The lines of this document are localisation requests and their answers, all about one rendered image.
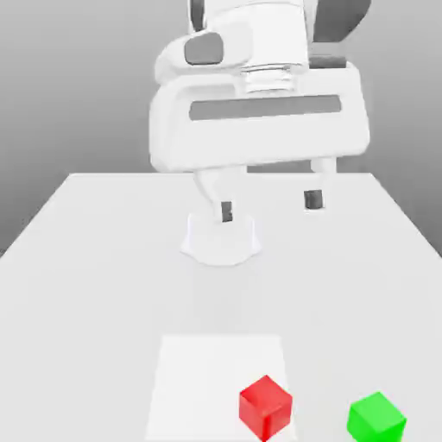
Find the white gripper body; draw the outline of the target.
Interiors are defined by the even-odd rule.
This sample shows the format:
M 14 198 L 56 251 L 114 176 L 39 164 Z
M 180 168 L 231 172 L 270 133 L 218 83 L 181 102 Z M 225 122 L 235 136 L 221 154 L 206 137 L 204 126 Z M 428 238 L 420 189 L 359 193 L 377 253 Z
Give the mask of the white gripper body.
M 295 92 L 237 94 L 229 74 L 186 75 L 161 86 L 149 110 L 149 153 L 163 173 L 360 155 L 369 146 L 361 77 L 353 64 L 313 69 Z

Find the small red cube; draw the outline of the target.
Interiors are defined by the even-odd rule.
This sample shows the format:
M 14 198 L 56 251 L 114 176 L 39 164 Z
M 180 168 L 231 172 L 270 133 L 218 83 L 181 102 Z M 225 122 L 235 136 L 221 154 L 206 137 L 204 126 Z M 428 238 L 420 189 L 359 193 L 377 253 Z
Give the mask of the small red cube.
M 268 442 L 291 421 L 293 397 L 263 376 L 239 394 L 239 419 L 261 442 Z

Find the small green cube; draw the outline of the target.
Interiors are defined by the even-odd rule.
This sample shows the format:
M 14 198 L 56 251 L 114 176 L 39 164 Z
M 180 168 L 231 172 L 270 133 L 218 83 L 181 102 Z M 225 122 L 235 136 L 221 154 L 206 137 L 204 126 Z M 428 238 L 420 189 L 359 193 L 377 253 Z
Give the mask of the small green cube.
M 356 442 L 402 442 L 407 418 L 381 392 L 351 403 L 346 429 Z

